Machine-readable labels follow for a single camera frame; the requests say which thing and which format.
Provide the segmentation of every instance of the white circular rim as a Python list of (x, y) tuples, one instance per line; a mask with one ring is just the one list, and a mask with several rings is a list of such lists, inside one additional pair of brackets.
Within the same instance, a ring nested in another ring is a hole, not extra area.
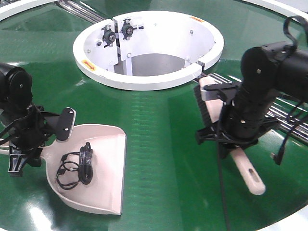
[[(183, 15), (187, 18), (196, 18), (191, 15), (177, 13), (177, 12), (170, 12), (176, 13), (179, 15)], [(204, 70), (210, 68), (214, 65), (219, 58), (221, 57), (222, 49), (224, 47), (224, 39), (220, 31), (215, 28), (210, 23), (202, 20), (200, 23), (203, 27), (205, 27), (213, 36), (214, 45), (211, 50), (205, 54), (204, 56), (198, 59), (197, 63), (193, 63), (188, 67), (185, 67), (181, 70), (164, 74), (164, 75), (157, 75), (157, 76), (128, 76), (128, 75), (121, 75), (117, 73), (113, 73), (110, 71), (106, 71), (103, 68), (93, 64), (91, 60), (85, 54), (83, 50), (84, 43), (88, 36), (95, 31), (96, 29), (100, 29), (104, 27), (106, 24), (112, 23), (113, 21), (110, 19), (101, 21), (94, 25), (91, 25), (84, 31), (82, 31), (78, 37), (76, 38), (74, 45), (73, 45), (73, 53), (75, 56), (75, 61), (79, 69), (88, 77), (94, 79), (95, 81), (102, 83), (104, 85), (124, 89), (124, 90), (162, 90), (167, 89), (175, 86), (179, 86), (181, 84), (187, 83), (192, 79), (198, 77), (202, 72), (202, 66), (204, 66)], [(89, 60), (91, 66), (95, 67), (95, 70), (90, 70), (89, 66), (85, 65), (83, 61)]]

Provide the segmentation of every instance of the white round enclosure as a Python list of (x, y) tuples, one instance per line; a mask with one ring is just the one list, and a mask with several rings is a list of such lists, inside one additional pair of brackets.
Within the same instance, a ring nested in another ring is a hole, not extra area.
[(198, 77), (221, 56), (224, 39), (210, 23), (183, 13), (143, 11), (96, 23), (76, 38), (81, 71), (125, 90), (161, 90)]

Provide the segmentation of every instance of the metal rail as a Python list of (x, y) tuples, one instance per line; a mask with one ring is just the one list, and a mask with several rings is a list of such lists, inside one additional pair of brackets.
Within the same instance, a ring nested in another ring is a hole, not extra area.
[(87, 20), (90, 23), (98, 23), (100, 21), (106, 20), (105, 18), (99, 16), (97, 13), (91, 11), (90, 9), (81, 6), (73, 1), (70, 0), (59, 0), (56, 2), (59, 6), (63, 9), (67, 10), (68, 12), (76, 15), (82, 19)]

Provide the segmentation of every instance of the black cable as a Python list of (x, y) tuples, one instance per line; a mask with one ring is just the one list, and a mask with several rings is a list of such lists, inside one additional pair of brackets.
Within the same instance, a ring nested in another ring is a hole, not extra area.
[(304, 116), (302, 119), (300, 119), (299, 121), (297, 121), (293, 127), (288, 131), (288, 133), (285, 135), (283, 141), (282, 141), (282, 144), (279, 148), (279, 151), (278, 151), (278, 154), (274, 156), (274, 161), (277, 165), (280, 165), (281, 164), (281, 161), (282, 161), (282, 158), (283, 158), (283, 155), (284, 155), (284, 151), (285, 151), (285, 145), (287, 143), (287, 140), (289, 139), (291, 133), (295, 130), (295, 128), (297, 128), (297, 126), (305, 123), (308, 121), (308, 115)]
[(304, 110), (301, 110), (299, 113), (297, 113), (296, 115), (292, 115), (296, 109), (298, 109), (300, 107), (300, 105), (302, 105), (304, 102), (301, 101), (299, 102), (295, 107), (292, 108), (292, 110), (288, 113), (287, 117), (286, 117), (286, 121), (289, 122), (290, 124), (295, 124), (298, 121), (294, 120), (294, 119), (298, 119), (304, 112)]
[[(89, 184), (93, 178), (93, 168), (92, 168), (92, 153), (91, 145), (89, 142), (86, 143), (85, 146), (80, 148), (79, 152), (70, 152), (64, 154), (61, 158), (61, 165), (59, 166), (56, 174), (56, 181), (59, 186), (64, 190), (71, 190), (75, 188), (79, 182), (83, 184)], [(79, 164), (75, 161), (67, 161), (67, 157), (69, 155), (79, 155)], [(73, 164), (76, 167), (67, 167), (66, 164)], [(65, 172), (78, 172), (78, 181), (63, 184), (60, 182), (59, 176), (64, 175)]]
[(220, 128), (221, 128), (221, 118), (222, 115), (224, 114), (226, 108), (226, 103), (223, 103), (223, 106), (220, 111), (218, 123), (217, 123), (217, 130), (216, 130), (216, 148), (217, 148), (217, 166), (218, 166), (218, 175), (219, 175), (219, 184), (220, 184), (220, 194), (221, 194), (221, 200), (222, 200), (222, 207), (223, 207), (223, 214), (225, 218), (225, 224), (227, 231), (231, 230), (231, 225), (230, 225), (230, 219), (229, 219), (229, 214), (228, 214), (228, 207), (227, 207), (227, 201), (226, 201), (226, 192), (225, 192), (225, 185), (223, 183), (223, 174), (222, 174), (222, 166), (221, 166), (221, 157), (222, 157), (222, 150), (221, 150), (221, 145), (218, 141), (220, 137)]

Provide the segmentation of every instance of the orange warning label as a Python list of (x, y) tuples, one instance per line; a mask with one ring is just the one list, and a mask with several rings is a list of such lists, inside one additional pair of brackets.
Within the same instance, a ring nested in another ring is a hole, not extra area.
[(200, 22), (200, 23), (204, 22), (203, 19), (197, 18), (197, 17), (195, 17), (195, 16), (191, 16), (191, 18), (194, 19), (194, 20), (197, 20), (197, 21)]
[(86, 65), (87, 66), (87, 68), (88, 69), (90, 69), (90, 71), (95, 71), (96, 70), (96, 67), (95, 67), (95, 65), (93, 64), (93, 63), (91, 63), (89, 60), (82, 60), (82, 63), (84, 64), (84, 65)]

